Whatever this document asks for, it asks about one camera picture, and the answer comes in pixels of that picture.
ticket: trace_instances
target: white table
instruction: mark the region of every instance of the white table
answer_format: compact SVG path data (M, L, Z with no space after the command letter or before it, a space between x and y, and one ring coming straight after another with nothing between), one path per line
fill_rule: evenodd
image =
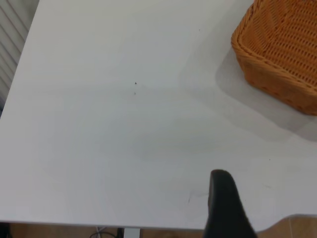
M213 169L256 230L317 214L316 119L230 47L251 3L41 0L0 120L0 220L203 229Z

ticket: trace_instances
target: wooden floor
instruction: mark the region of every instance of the wooden floor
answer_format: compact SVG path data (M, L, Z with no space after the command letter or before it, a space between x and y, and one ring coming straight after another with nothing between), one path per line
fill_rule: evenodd
M114 228L107 231L115 233ZM95 227L12 224L13 238L89 238ZM317 218L287 218L266 231L259 238L317 238ZM142 238L200 238L200 231L142 230Z

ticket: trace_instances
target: radiator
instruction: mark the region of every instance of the radiator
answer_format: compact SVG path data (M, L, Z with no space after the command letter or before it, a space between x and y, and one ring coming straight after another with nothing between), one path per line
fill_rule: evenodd
M0 108L4 107L39 0L0 0Z

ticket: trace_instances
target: orange wicker basket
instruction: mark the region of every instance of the orange wicker basket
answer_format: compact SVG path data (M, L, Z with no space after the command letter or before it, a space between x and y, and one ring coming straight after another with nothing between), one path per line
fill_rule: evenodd
M255 0L231 44L251 85L317 116L317 0Z

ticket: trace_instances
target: woven texture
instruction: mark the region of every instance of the woven texture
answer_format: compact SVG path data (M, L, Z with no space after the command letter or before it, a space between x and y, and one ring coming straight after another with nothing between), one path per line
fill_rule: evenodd
M316 0L255 0L231 44L251 85L317 116Z

